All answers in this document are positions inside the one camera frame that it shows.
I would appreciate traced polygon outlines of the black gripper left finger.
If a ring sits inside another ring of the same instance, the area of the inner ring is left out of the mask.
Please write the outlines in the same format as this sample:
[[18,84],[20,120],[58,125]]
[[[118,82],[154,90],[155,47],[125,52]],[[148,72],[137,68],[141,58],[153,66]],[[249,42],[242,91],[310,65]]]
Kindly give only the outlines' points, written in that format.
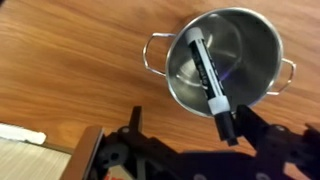
[[142,131],[142,107],[134,106],[132,109],[129,132],[134,135],[140,135]]

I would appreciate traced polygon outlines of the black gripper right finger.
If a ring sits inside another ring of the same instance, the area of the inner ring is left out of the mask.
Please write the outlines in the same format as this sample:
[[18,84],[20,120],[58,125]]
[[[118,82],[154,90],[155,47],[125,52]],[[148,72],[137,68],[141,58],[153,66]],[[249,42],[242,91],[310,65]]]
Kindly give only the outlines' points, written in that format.
[[237,107],[235,123],[238,134],[244,136],[254,149],[257,148],[269,127],[264,119],[246,105]]

